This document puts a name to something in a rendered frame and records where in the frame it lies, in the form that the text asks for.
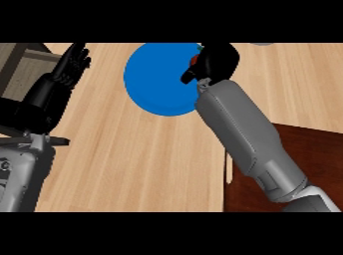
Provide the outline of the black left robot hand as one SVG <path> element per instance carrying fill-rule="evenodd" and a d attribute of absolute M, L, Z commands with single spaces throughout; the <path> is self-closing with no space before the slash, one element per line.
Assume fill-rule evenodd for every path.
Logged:
<path fill-rule="evenodd" d="M 48 133 L 59 124 L 72 91 L 90 67 L 90 50 L 73 43 L 57 65 L 33 83 L 22 101 L 0 98 L 0 125 L 29 133 Z"/>

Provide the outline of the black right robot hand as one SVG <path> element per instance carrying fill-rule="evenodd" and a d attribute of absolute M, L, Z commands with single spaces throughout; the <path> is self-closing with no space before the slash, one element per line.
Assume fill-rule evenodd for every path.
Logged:
<path fill-rule="evenodd" d="M 209 83 L 215 84 L 230 78 L 237 66 L 239 54 L 229 43 L 202 43 L 202 46 L 196 63 L 180 76 L 184 84 L 202 79 L 209 79 Z"/>

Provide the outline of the red bell pepper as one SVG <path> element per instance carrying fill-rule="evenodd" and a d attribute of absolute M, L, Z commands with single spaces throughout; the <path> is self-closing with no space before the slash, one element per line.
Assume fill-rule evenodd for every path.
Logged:
<path fill-rule="evenodd" d="M 203 46 L 198 46 L 196 49 L 198 49 L 198 54 L 190 58 L 189 60 L 189 65 L 192 66 L 195 63 L 196 63 L 196 59 L 198 59 L 198 55 L 201 53 L 201 50 L 202 50 Z"/>

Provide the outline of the blue plate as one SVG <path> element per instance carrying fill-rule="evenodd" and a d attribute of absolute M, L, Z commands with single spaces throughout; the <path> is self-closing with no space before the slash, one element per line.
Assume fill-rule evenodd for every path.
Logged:
<path fill-rule="evenodd" d="M 198 43 L 144 43 L 128 58 L 127 93 L 135 105 L 153 115 L 175 117 L 193 111 L 196 80 L 184 84 L 180 76 L 198 48 Z"/>

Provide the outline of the dark brown wooden tray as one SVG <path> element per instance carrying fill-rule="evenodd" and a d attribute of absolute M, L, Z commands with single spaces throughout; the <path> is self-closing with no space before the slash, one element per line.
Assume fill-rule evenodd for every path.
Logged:
<path fill-rule="evenodd" d="M 326 192 L 343 211 L 343 133 L 306 127 L 274 125 L 283 148 L 310 182 Z M 223 211 L 273 212 L 285 203 L 273 203 L 255 181 L 242 175 L 224 155 Z"/>

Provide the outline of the grey wooden cabinet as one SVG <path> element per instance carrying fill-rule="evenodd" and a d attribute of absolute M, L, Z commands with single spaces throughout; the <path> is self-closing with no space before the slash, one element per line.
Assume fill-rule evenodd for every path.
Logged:
<path fill-rule="evenodd" d="M 0 97 L 20 101 L 59 59 L 42 43 L 0 43 Z"/>

